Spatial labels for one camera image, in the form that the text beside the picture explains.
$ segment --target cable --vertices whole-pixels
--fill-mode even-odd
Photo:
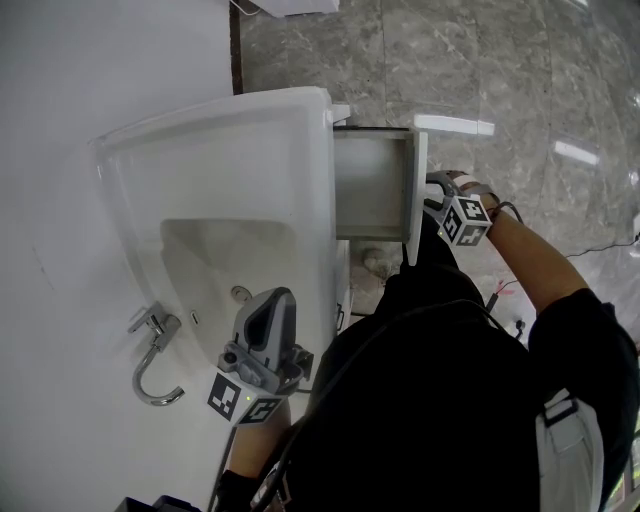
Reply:
[[[503,285],[498,289],[498,291],[496,291],[496,292],[495,292],[495,294],[496,294],[496,295],[498,295],[498,294],[499,294],[502,290],[504,290],[507,286],[509,286],[510,284],[513,284],[513,283],[517,283],[517,282],[518,282],[518,280],[517,280],[517,279],[514,279],[513,281],[509,281],[508,283],[503,284]]]
[[[353,364],[353,362],[360,356],[360,354],[362,354],[362,352],[371,344],[373,340],[379,338],[385,331],[389,329],[390,326],[395,325],[401,320],[405,320],[411,316],[419,315],[427,311],[431,311],[431,310],[435,310],[435,309],[439,309],[447,306],[452,306],[456,304],[465,304],[465,303],[471,304],[475,308],[479,309],[480,312],[484,316],[486,316],[489,320],[491,320],[493,324],[500,331],[508,335],[504,327],[502,327],[498,323],[498,321],[495,318],[493,318],[483,306],[468,299],[458,299],[451,302],[446,302],[444,304],[432,304],[430,306],[422,306],[419,308],[412,309],[410,311],[406,311],[404,313],[400,313],[399,315],[393,317],[389,322],[387,322],[386,324],[381,326],[376,332],[374,332],[372,336],[370,336],[367,340],[365,340],[363,343],[360,344],[360,346],[353,353],[353,355],[347,360],[347,362],[344,365],[342,365],[342,367],[340,367],[340,369],[336,372],[333,378],[324,387],[324,389],[322,390],[322,393],[318,396],[318,399],[316,400],[313,406],[313,410],[311,410],[308,414],[303,416],[302,419],[298,422],[298,425],[299,425],[298,428],[292,434],[291,438],[289,439],[289,442],[287,443],[287,445],[284,447],[284,450],[282,451],[282,455],[280,456],[280,460],[278,461],[278,468],[276,469],[276,472],[269,484],[269,487],[267,487],[267,489],[265,490],[264,494],[262,495],[258,503],[256,503],[256,506],[251,509],[251,512],[264,512],[267,506],[269,506],[269,504],[271,503],[271,500],[273,499],[273,496],[275,495],[277,487],[280,485],[280,482],[282,481],[282,477],[284,476],[284,472],[287,468],[289,453],[291,452],[291,448],[295,440],[298,438],[298,435],[304,429],[304,426],[307,423],[307,421],[309,421],[309,418],[313,417],[313,414],[318,409],[318,406],[322,403],[323,400],[326,399],[326,397],[333,390],[333,388],[335,388],[338,382],[340,382],[340,379],[342,379],[342,376],[345,374],[345,372],[349,369],[349,367]]]
[[[229,2],[231,2],[233,5],[235,5],[235,6],[238,8],[238,10],[239,10],[242,14],[244,14],[245,16],[255,16],[256,14],[258,14],[258,13],[262,10],[262,9],[260,9],[260,8],[258,7],[258,10],[257,10],[256,12],[247,12],[247,11],[245,11],[242,7],[240,7],[237,3],[235,3],[233,0],[229,0]]]
[[[595,248],[587,249],[585,251],[579,252],[578,254],[566,254],[563,256],[565,258],[577,258],[578,256],[582,256],[584,254],[587,254],[588,252],[602,252],[602,251],[606,251],[607,249],[611,249],[612,247],[631,247],[632,245],[635,245],[639,239],[640,239],[640,234],[636,235],[633,242],[630,242],[628,244],[611,244],[611,245],[607,245],[606,247],[601,247],[599,249],[595,249]]]
[[[584,256],[585,254],[588,254],[590,252],[603,252],[606,251],[607,249],[612,249],[613,247],[631,247],[632,245],[635,245],[636,243],[638,243],[638,240],[640,240],[640,233],[638,235],[636,235],[636,237],[634,238],[633,242],[629,242],[628,244],[611,244],[611,245],[607,245],[605,247],[593,247],[591,249],[585,249],[582,252],[579,252],[578,254],[563,254],[563,256],[565,258],[577,258],[578,256]],[[500,293],[502,290],[504,290],[507,286],[509,286],[510,284],[513,283],[517,283],[518,280],[514,279],[513,281],[509,281],[508,283],[502,285],[496,293],[496,295],[498,293]]]

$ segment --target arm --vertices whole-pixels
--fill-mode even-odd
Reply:
[[[487,211],[497,206],[483,196]],[[487,235],[540,314],[548,305],[588,288],[578,271],[551,245],[505,212],[500,212]]]
[[[290,426],[291,412],[287,400],[266,423],[238,428],[231,449],[229,470],[243,477],[258,478],[282,434]]]

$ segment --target faucet handle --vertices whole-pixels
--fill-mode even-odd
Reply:
[[[167,313],[159,302],[155,302],[153,306],[147,309],[142,316],[136,320],[131,327],[127,329],[129,334],[136,332],[144,324],[149,326],[149,329],[155,331],[158,336],[164,333],[163,324],[167,317]]]

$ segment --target chrome faucet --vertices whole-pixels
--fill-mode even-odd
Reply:
[[[168,315],[158,302],[145,311],[142,316],[129,327],[127,332],[133,333],[145,324],[153,333],[153,336],[149,340],[151,348],[142,358],[142,361],[140,361],[140,364],[133,373],[133,391],[137,397],[146,404],[155,406],[171,405],[184,395],[184,390],[178,386],[171,391],[171,393],[164,396],[151,396],[142,389],[142,376],[156,357],[156,354],[165,349],[182,324],[175,316]]]

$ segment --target white sink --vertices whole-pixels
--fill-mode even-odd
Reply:
[[[149,305],[157,300],[180,318],[179,334],[195,338],[212,364],[240,307],[234,286],[254,295],[289,287],[298,343],[319,356],[333,338],[330,112],[323,89],[246,94],[93,143],[136,282]]]
[[[298,342],[313,340],[313,310],[306,298],[313,290],[299,279],[295,232],[286,224],[251,220],[167,220],[162,223],[162,259],[189,312],[191,330],[212,363],[231,338],[241,304],[236,287],[253,295],[286,286],[298,298]]]

